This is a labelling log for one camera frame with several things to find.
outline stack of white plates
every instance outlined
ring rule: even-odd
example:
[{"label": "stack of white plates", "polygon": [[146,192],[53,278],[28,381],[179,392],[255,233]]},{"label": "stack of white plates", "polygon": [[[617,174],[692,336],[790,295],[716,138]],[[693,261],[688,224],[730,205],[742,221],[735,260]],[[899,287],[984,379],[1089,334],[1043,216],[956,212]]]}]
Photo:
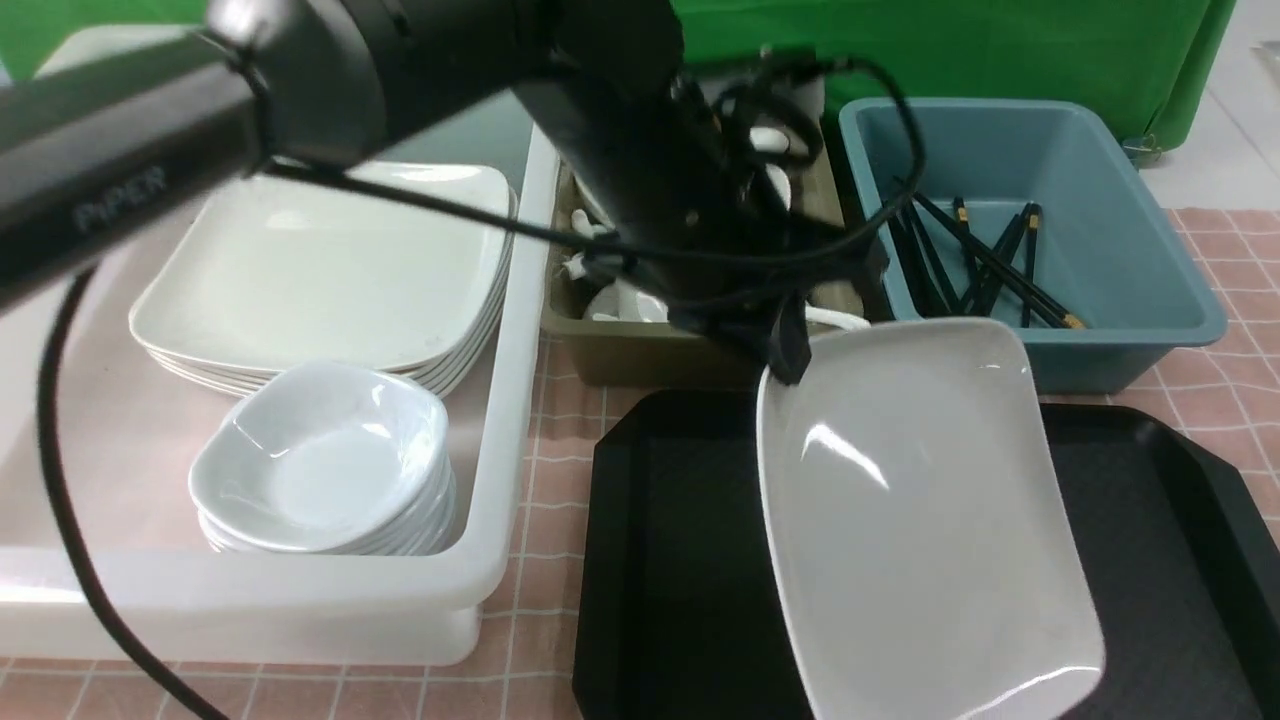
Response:
[{"label": "stack of white plates", "polygon": [[[493,168],[369,163],[352,176],[513,217]],[[164,369],[247,396],[334,360],[444,397],[498,325],[506,231],[269,177],[218,191],[129,313]]]},{"label": "stack of white plates", "polygon": [[232,410],[191,468],[218,552],[430,555],[457,482],[429,391],[337,363],[294,368]]}]

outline white square plate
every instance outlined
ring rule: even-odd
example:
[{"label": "white square plate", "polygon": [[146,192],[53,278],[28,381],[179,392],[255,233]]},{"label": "white square plate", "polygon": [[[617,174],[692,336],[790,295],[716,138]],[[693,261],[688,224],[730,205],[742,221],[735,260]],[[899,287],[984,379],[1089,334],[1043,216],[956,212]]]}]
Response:
[{"label": "white square plate", "polygon": [[[369,163],[353,177],[509,217],[502,173]],[[454,351],[498,279],[506,231],[269,177],[218,191],[129,313],[169,356],[252,373],[325,359],[396,372]]]},{"label": "white square plate", "polygon": [[813,341],[768,374],[760,492],[818,720],[1057,717],[1102,674],[1102,630],[1027,354],[986,319]]}]

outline black cable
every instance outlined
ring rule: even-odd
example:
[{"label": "black cable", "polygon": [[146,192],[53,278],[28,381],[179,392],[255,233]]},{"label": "black cable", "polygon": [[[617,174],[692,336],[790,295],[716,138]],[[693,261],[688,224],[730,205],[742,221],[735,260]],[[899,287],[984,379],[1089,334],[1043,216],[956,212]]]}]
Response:
[{"label": "black cable", "polygon": [[227,720],[216,707],[200,696],[182,678],[169,670],[159,657],[150,650],[133,630],[124,624],[115,611],[111,601],[106,597],[102,582],[97,578],[93,561],[88,555],[88,546],[84,536],[81,534],[79,524],[76,521],[76,509],[72,505],[72,496],[67,488],[67,473],[63,469],[63,451],[58,441],[58,377],[61,372],[63,354],[67,347],[67,338],[70,334],[72,320],[76,319],[76,310],[79,309],[84,291],[97,266],[92,266],[72,281],[70,290],[63,299],[58,309],[58,318],[54,328],[45,342],[45,352],[40,360],[40,375],[36,380],[36,443],[40,447],[40,470],[45,477],[45,492],[49,493],[49,507],[54,512],[54,521],[58,524],[58,534],[63,539],[67,557],[70,560],[72,571],[84,593],[84,602],[102,624],[111,639],[120,650],[136,662],[148,678],[155,680],[174,700],[182,703],[200,720]]},{"label": "black cable", "polygon": [[[590,238],[548,227],[531,225],[504,215],[486,213],[484,210],[471,208],[470,205],[444,200],[443,197],[433,197],[410,190],[388,187],[352,178],[339,172],[298,165],[283,165],[279,163],[268,165],[262,172],[269,176],[294,182],[303,182],[317,187],[326,187],[329,190],[355,192],[369,197],[378,197],[426,210],[434,210],[436,213],[445,213],[456,218],[493,225],[507,232],[524,234],[547,242],[554,242],[579,251],[626,255],[650,260],[713,263],[717,265],[756,269],[778,269],[799,264],[817,264],[828,260],[833,255],[844,252],[851,245],[867,240],[876,233],[881,225],[883,225],[890,218],[897,215],[897,213],[911,201],[911,192],[914,192],[915,187],[919,186],[920,178],[924,176],[924,140],[920,133],[919,124],[915,122],[915,115],[911,113],[906,96],[902,94],[897,82],[878,64],[860,58],[845,58],[841,60],[820,63],[819,65],[824,69],[829,69],[829,72],[861,70],[870,74],[884,87],[886,92],[888,92],[890,97],[893,100],[893,105],[902,120],[902,127],[906,131],[908,145],[911,150],[911,169],[906,174],[906,179],[902,182],[899,192],[887,200],[878,211],[867,219],[867,222],[856,229],[837,236],[824,246],[815,247],[813,250],[780,252],[776,255],[731,255],[726,252],[678,250],[672,247],[630,247],[623,246],[614,240],[608,240],[609,236],[616,237],[613,233],[609,233],[609,236],[596,236]],[[736,92],[736,90],[731,88],[728,92]]]},{"label": "black cable", "polygon": [[[850,245],[868,238],[879,228],[879,225],[895,217],[904,204],[910,202],[911,192],[919,184],[920,177],[924,174],[924,141],[922,138],[919,126],[915,122],[915,117],[911,114],[908,105],[906,97],[893,78],[878,64],[865,59],[845,58],[803,68],[803,72],[814,74],[815,77],[824,76],[831,72],[851,70],[863,70],[870,74],[884,87],[890,97],[893,100],[893,105],[897,109],[906,131],[908,143],[911,149],[911,169],[908,173],[900,195],[887,201],[884,206],[868,218],[861,227],[835,238],[823,247],[801,252],[751,256],[662,247],[625,247],[618,242],[586,238],[552,228],[530,225],[511,218],[485,213],[484,210],[477,210],[468,205],[358,181],[338,173],[326,173],[310,168],[282,165],[278,163],[269,165],[265,169],[265,173],[332,190],[357,192],[371,197],[435,210],[438,213],[445,213],[461,219],[493,225],[507,232],[520,233],[584,251],[589,250],[623,254],[636,258],[663,260],[718,263],[740,268],[754,268],[756,272],[774,270],[774,274],[762,278],[763,282],[760,286],[750,287],[699,304],[699,306],[730,306],[735,304],[750,302],[753,300],[763,300],[769,296],[776,296],[783,291],[791,292],[796,290],[806,290],[808,287],[827,279],[835,279],[836,273],[833,272],[833,268],[822,266],[820,263],[832,255],[845,251]],[[755,110],[782,115],[777,119],[788,126],[801,122],[799,115],[788,111],[785,105],[769,100],[762,101],[762,96],[753,97],[750,94],[737,94],[735,101],[748,104],[754,101]],[[812,123],[808,118],[804,118],[804,122]],[[800,132],[797,135],[801,137],[812,137],[812,133],[808,132],[812,128],[799,126],[792,127],[792,129],[799,129]],[[809,147],[809,151],[814,155],[818,151],[815,147],[820,147],[820,145]],[[762,156],[748,156],[746,161],[759,163],[764,158]],[[801,156],[795,161],[803,164],[805,160],[808,160],[808,158]],[[809,266],[799,268],[797,265]],[[70,334],[72,322],[76,319],[76,311],[79,309],[79,304],[83,300],[84,292],[88,288],[90,282],[93,279],[96,270],[97,266],[95,265],[76,275],[70,288],[67,291],[67,296],[63,299],[61,306],[58,310],[58,316],[49,333],[49,340],[45,343],[44,355],[40,361],[40,373],[36,383],[36,442],[40,450],[40,468],[45,480],[45,492],[49,495],[49,506],[54,514],[54,521],[58,525],[58,534],[61,537],[63,547],[67,550],[67,556],[70,561],[76,580],[81,585],[86,603],[93,612],[95,618],[97,618],[97,621],[102,625],[102,629],[106,630],[120,650],[124,651],[124,653],[133,660],[133,662],[137,664],[137,666],[146,673],[151,680],[173,696],[174,700],[189,710],[198,720],[228,720],[221,711],[192,689],[191,685],[188,685],[173,670],[166,667],[159,657],[147,650],[147,647],[142,644],[142,641],[140,641],[124,623],[115,607],[111,605],[111,601],[97,577],[97,571],[93,569],[88,547],[84,542],[83,534],[81,533],[79,524],[76,520],[76,510],[72,503],[70,492],[67,487],[67,474],[63,468],[61,447],[58,438],[58,380],[61,373],[63,355]]]}]

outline black robotic arm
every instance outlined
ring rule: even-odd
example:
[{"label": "black robotic arm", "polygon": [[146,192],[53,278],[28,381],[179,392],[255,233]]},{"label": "black robotic arm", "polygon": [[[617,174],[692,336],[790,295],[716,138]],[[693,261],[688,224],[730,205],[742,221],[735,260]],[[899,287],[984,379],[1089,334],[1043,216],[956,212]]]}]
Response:
[{"label": "black robotic arm", "polygon": [[[360,190],[343,170],[511,88],[616,225],[589,266],[799,382],[804,295],[847,277],[877,219],[790,214],[731,119],[749,113],[713,110],[682,61],[667,0],[212,0],[187,37],[0,92],[0,309],[228,178]],[[786,122],[765,97],[730,102]]]}]

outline pink checkered tablecloth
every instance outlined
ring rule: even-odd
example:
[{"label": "pink checkered tablecloth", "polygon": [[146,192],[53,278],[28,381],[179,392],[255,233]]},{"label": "pink checkered tablecloth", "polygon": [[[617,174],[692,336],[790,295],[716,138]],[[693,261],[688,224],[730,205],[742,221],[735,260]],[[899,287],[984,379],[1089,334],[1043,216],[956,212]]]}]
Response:
[{"label": "pink checkered tablecloth", "polygon": [[[1226,337],[1178,350],[1114,397],[1160,418],[1243,473],[1280,538],[1280,214],[1170,213],[1230,318]],[[1134,278],[1140,283],[1142,278]],[[243,720],[572,720],[591,452],[644,391],[588,388],[564,347],[544,340],[507,574],[485,602],[480,643],[452,667],[178,666]],[[0,660],[0,717],[191,717],[129,662]]]}]

